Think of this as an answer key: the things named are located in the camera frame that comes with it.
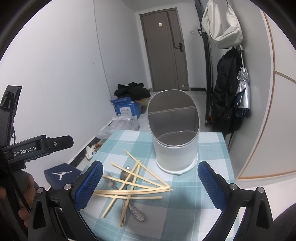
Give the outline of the white shoulder bag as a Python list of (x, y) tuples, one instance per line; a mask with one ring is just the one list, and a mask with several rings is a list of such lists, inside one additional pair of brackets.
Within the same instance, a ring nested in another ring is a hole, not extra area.
[(202, 17), (202, 27), (219, 49), (235, 47), (243, 41), (240, 22), (227, 1), (208, 1)]

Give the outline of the person's left hand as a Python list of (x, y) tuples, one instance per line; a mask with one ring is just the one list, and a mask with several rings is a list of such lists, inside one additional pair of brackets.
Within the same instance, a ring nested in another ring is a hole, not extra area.
[[(29, 205), (29, 207), (32, 207), (34, 197), (36, 194), (35, 181), (34, 181), (34, 178), (32, 177), (31, 174), (28, 174), (28, 173), (25, 173), (25, 174), (27, 174), (27, 176), (28, 176), (28, 184), (27, 184), (27, 189), (26, 189), (25, 193), (23, 194), (23, 196), (24, 196), (27, 204)], [(1, 201), (5, 200), (5, 199), (6, 199), (6, 190), (3, 187), (1, 187)], [(20, 210), (18, 211), (18, 215), (23, 220), (24, 226), (26, 228), (28, 228), (30, 214), (26, 210), (26, 208), (21, 200), (19, 200), (18, 203), (20, 206)]]

